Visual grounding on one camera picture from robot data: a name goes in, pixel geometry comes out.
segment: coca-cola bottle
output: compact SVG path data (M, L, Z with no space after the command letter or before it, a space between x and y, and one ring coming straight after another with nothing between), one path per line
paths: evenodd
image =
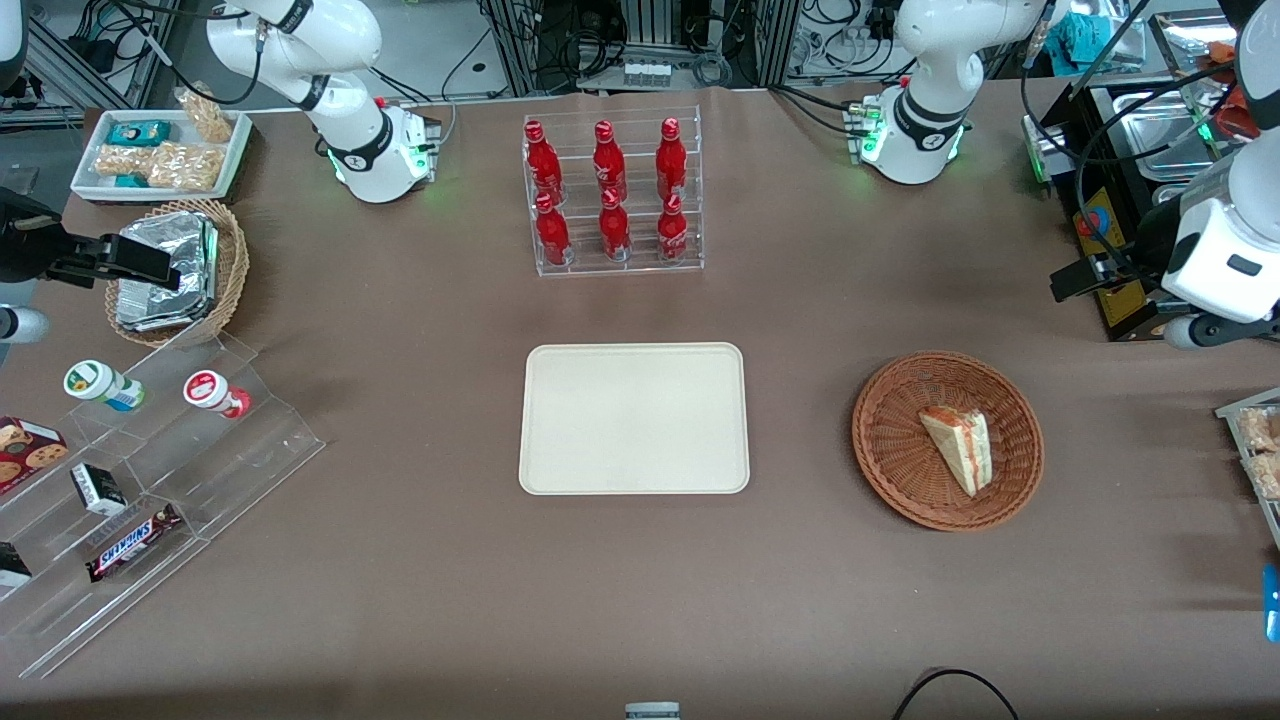
M662 215L658 218L658 258L663 263L676 264L685 256L685 247L689 242L686 233L689 223L681 211L678 195L667 197L662 206Z
M613 123L600 120L595 123L595 179L600 182L600 193L605 190L617 190L618 201L627 201L627 169L622 160L622 149L613 140Z
M604 241L604 254L614 263L623 263L631 256L631 224L627 211L622 209L618 191L605 190L600 196L600 238Z
M662 122L662 142L658 145L658 199L666 201L672 193L685 195L685 145L680 142L680 120Z
M547 142L543 123L538 120L525 123L525 140L529 141L529 169L532 170L534 187L538 188L538 192L550 195L554 205L563 205L564 173L561 172L556 149L552 147L550 142Z
M568 265L573 261L573 246L568 242L568 223L556 209L552 193L539 192L534 200L538 208L538 241L543 245L543 256L552 265Z

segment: yellow sign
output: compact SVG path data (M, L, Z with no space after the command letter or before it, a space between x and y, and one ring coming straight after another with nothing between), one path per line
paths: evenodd
M1105 187L1093 193L1087 206L1101 209L1111 218L1116 217L1115 210L1111 208L1111 199L1107 197L1107 188ZM1075 224L1075 234L1080 241L1080 247L1085 254L1098 255L1106 252L1102 249L1102 243L1094 240L1093 234L1084 228L1084 219L1080 213L1076 213L1071 219ZM1120 234L1120 227L1115 220L1111 222L1111 227L1107 228L1105 237L1111 243L1111 247L1121 247L1124 245L1124 236ZM1139 281L1128 282L1112 291L1100 290L1097 293L1098 302L1102 305L1102 314L1107 318L1107 325L1112 328L1147 304L1147 293L1142 291L1142 282Z

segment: table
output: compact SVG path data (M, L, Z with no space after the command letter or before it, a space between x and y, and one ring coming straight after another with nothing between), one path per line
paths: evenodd
M539 279L524 114L692 101L707 270ZM1019 114L1016 86L988 83L960 158L901 187L763 91L467 105L439 182L385 206L334 182L302 115L256 118L229 329L330 446L50 679L0 666L0 702L23 703L0 715L888 717L950 665L1027 717L1275 716L1271 541L1212 409L1280 384L1276 348L1107 345L1092 301L1056 305L1048 274L1076 251ZM138 214L73 200L65 222ZM10 355L8 411L56 418L70 363L143 354L101 291L45 283L35 305L55 331ZM742 350L744 492L521 491L529 351L623 341ZM922 348L992 363L1039 415L1044 480L991 532L915 527L856 469L860 386ZM909 717L1000 712L947 678Z

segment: wicker basket with foil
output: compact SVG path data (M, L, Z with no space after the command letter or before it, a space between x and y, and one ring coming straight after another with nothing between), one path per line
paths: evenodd
M920 423L931 405L987 418L992 480L973 497ZM916 352L881 368L858 396L852 425L854 452L872 488L937 530L984 530L1009 520L1044 471L1044 438L1030 404L995 368L959 352Z
M244 290L244 277L248 274L248 246L244 243L244 233L241 231L236 215L225 205L216 200L177 200L166 202L147 213L152 218L178 211L204 213L218 228L218 269L216 269L216 304L204 319L196 325L198 333L216 336L236 313L239 304L241 292ZM106 286L106 320L111 328L123 338L160 347L189 325L154 329L146 332L132 332L120 325L116 319L116 304L120 297L120 283L111 281Z

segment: white tray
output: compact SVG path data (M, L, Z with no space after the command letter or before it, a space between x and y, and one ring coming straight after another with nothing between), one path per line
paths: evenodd
M93 135L90 136L88 146L81 155L76 176L72 178L72 192L84 200L93 202L169 202L172 200L218 200L225 197L236 178L236 168L239 167L244 146L248 145L250 131L253 122L247 113L237 110L224 110L227 119L232 122L232 138L227 142L227 160L223 161L223 170L218 173L218 182L209 192L192 192L187 190L174 190L169 187L115 187L115 177L102 177L93 172L93 160L97 150L106 142L106 136L111 126L138 120L169 120L169 140L174 142L189 142L207 145L196 126L187 118L183 110L108 110L97 119Z
M727 342L536 347L520 441L532 495L739 492L751 475L742 354Z

